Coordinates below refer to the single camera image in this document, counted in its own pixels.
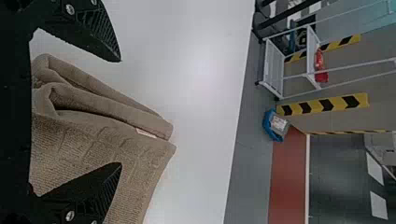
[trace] gray floor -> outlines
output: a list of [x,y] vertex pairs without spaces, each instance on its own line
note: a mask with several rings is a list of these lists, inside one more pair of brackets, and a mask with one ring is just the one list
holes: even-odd
[[273,144],[262,129],[262,118],[275,102],[272,93],[254,85],[259,74],[259,55],[260,45],[253,35],[233,154],[226,224],[268,223]]

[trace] red fire extinguisher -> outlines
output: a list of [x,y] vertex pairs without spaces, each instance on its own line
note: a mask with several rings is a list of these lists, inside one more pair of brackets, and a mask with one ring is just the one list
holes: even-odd
[[[323,52],[321,51],[321,49],[318,49],[315,59],[315,70],[320,71],[325,69],[326,67],[324,66]],[[315,74],[315,81],[319,83],[329,82],[329,73],[324,72]]]

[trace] white line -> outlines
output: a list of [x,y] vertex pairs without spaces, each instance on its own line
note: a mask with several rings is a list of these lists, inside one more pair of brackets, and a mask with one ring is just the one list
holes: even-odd
[[306,135],[305,151],[305,224],[309,224],[309,163],[311,159],[311,135]]

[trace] label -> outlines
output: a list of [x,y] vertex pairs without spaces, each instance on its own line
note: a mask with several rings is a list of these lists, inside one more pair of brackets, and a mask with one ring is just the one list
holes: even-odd
[[143,130],[141,130],[141,129],[136,128],[136,131],[137,131],[138,133],[140,133],[140,134],[143,134],[143,135],[147,136],[147,137],[157,138],[157,136],[155,136],[154,134],[148,133],[148,132],[143,131]]

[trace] screw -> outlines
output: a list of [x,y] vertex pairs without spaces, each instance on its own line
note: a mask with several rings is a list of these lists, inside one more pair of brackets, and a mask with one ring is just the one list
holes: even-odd
[[67,11],[67,13],[69,13],[70,16],[73,16],[76,13],[76,11],[74,10],[74,7],[70,4],[66,5],[66,11]]
[[65,219],[66,219],[66,221],[71,221],[71,220],[73,220],[74,216],[75,216],[75,212],[74,212],[74,211],[69,211],[69,212],[66,214]]

